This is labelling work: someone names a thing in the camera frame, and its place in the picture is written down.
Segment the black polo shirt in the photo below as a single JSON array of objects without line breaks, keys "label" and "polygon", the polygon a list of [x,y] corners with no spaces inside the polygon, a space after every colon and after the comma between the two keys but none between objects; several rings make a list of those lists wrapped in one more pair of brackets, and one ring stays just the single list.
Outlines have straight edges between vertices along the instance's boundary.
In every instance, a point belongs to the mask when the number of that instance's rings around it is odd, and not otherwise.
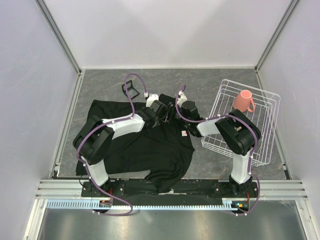
[{"label": "black polo shirt", "polygon": [[186,128],[162,122],[113,140],[103,153],[104,166],[110,175],[150,171],[145,178],[163,193],[186,174],[194,151]]}]

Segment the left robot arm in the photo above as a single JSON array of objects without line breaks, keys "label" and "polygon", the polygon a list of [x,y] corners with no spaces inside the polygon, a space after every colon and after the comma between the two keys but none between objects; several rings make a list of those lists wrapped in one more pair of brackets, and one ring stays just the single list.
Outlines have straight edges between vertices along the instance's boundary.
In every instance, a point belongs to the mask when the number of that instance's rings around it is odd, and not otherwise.
[{"label": "left robot arm", "polygon": [[141,110],[126,116],[106,119],[93,115],[88,118],[73,140],[73,146],[89,179],[93,182],[92,191],[95,194],[104,197],[110,191],[104,151],[109,148],[112,140],[130,133],[138,133],[144,128],[155,127],[165,117],[166,109],[162,102],[154,100]]}]

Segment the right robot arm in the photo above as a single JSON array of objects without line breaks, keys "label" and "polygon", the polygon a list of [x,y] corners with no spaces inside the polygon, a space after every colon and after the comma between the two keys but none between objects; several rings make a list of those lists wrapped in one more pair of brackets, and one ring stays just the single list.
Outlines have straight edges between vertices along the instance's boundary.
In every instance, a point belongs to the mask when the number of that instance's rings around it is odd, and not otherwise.
[{"label": "right robot arm", "polygon": [[181,106],[167,105],[165,121],[177,122],[197,138],[221,136],[232,151],[233,163],[229,176],[229,191],[235,197],[242,196],[252,187],[252,154],[261,138],[261,131],[238,109],[211,118],[202,118],[193,101]]}]

